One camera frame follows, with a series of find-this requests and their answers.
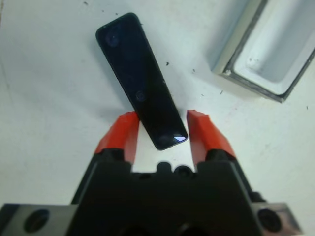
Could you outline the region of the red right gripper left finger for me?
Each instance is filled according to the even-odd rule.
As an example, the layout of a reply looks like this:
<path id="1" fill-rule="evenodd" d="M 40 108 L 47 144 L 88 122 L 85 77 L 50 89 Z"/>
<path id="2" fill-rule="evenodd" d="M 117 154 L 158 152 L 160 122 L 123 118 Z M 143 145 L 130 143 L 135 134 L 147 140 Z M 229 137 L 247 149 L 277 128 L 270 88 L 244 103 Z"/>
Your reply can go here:
<path id="1" fill-rule="evenodd" d="M 123 161 L 133 164 L 136 155 L 138 129 L 139 118 L 136 112 L 120 115 L 99 141 L 92 163 Z"/>

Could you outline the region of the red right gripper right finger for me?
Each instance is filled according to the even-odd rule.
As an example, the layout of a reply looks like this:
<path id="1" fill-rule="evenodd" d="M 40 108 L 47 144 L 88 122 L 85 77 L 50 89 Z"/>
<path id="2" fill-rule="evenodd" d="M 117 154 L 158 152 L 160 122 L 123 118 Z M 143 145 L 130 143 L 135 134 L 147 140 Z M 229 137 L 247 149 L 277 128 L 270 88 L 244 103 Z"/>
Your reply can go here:
<path id="1" fill-rule="evenodd" d="M 196 172 L 199 171 L 199 166 L 207 161 L 238 162 L 228 139 L 208 115 L 196 110 L 188 110 L 187 122 L 192 161 Z"/>

